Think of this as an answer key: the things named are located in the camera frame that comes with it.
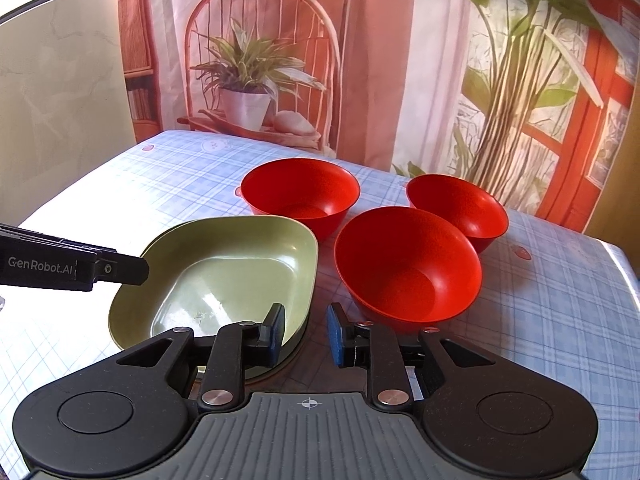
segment white flower pot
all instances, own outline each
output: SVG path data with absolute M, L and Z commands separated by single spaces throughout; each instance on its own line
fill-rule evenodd
M 220 89 L 226 120 L 254 132 L 260 130 L 271 98 L 268 94 L 245 94 Z

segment blue plaid tablecloth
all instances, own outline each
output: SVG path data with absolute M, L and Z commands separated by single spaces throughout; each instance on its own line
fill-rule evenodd
M 259 164 L 290 156 L 313 155 L 222 134 L 164 132 L 73 184 L 23 226 L 140 254 L 178 223 L 250 214 L 234 192 L 242 177 Z M 348 218 L 377 206 L 408 204 L 406 179 L 335 162 L 362 187 Z M 583 474 L 589 480 L 638 480 L 638 282 L 618 248 L 521 213 L 509 216 L 507 234 L 481 255 L 480 295 L 444 325 L 580 391 L 599 420 Z M 353 319 L 361 319 L 335 271 L 334 240 L 320 247 L 305 347 L 290 374 L 276 380 L 277 388 L 364 386 L 361 370 L 338 373 L 329 357 L 327 304 L 340 301 Z M 42 384 L 118 351 L 106 328 L 116 290 L 107 283 L 86 295 L 0 287 L 6 299 L 0 312 L 0 464 L 12 480 L 26 473 L 11 433 L 17 404 Z

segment green plate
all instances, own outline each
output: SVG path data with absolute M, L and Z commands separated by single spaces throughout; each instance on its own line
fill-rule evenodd
M 109 331 L 121 349 L 175 326 L 204 336 L 229 323 L 260 322 L 273 303 L 286 313 L 280 361 L 302 339 L 318 242 L 300 222 L 279 216 L 194 220 L 159 235 L 142 256 L 148 280 L 121 286 L 109 310 Z M 266 371 L 250 368 L 246 377 Z

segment printed backdrop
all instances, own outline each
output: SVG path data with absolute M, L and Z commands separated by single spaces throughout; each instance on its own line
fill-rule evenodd
M 138 141 L 222 131 L 453 174 L 577 231 L 625 135 L 638 71 L 640 0 L 118 4 Z

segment ribbed gray panel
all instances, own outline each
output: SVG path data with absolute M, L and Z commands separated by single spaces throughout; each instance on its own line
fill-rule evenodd
M 305 407 L 310 399 L 318 403 L 313 408 Z M 52 478 L 44 473 L 33 477 Z M 360 394 L 253 394 L 237 412 L 204 416 L 175 455 L 129 478 L 481 479 L 435 454 L 408 416 L 377 412 Z

